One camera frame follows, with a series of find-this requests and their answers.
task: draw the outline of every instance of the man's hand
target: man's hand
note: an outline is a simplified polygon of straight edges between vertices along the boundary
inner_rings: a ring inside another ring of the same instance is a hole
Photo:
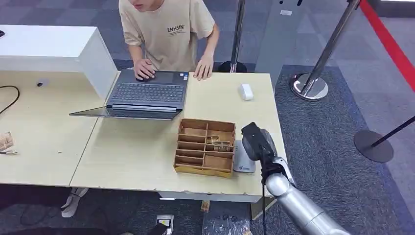
[[[151,61],[149,59],[140,59],[134,62],[134,75],[136,79],[143,80],[154,78],[154,69],[151,67]]]
[[[206,80],[206,78],[212,76],[213,71],[213,56],[203,55],[197,64],[193,77],[197,77],[197,80]]]

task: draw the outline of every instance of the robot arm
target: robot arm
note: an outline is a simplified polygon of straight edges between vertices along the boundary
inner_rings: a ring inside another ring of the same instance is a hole
[[[309,197],[296,188],[287,162],[276,155],[274,141],[254,122],[242,129],[244,148],[253,161],[261,161],[263,184],[284,212],[306,235],[349,235]]]

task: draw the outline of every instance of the printed logo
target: printed logo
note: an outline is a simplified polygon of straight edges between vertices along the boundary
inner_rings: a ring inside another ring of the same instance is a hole
[[[174,26],[174,27],[168,27],[167,32],[170,33],[170,36],[176,35],[178,33],[185,33],[184,24],[177,25],[177,26]]]

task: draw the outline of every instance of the wooden compartment box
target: wooden compartment box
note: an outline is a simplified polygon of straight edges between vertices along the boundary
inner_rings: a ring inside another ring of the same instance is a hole
[[[201,175],[232,176],[235,124],[182,119],[174,169]]]

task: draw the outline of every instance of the silver pole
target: silver pole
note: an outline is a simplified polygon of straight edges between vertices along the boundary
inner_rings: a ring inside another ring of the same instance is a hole
[[[245,0],[239,0],[236,16],[235,35],[233,37],[233,49],[231,56],[231,72],[236,72],[238,62],[239,44],[242,36],[242,20],[244,19]]]
[[[309,101],[316,101],[327,95],[328,86],[326,82],[320,78],[320,75],[327,63],[327,60],[330,58],[347,21],[359,3],[360,0],[353,0],[349,3],[311,73],[295,75],[292,81],[290,81],[291,90],[298,97]]]

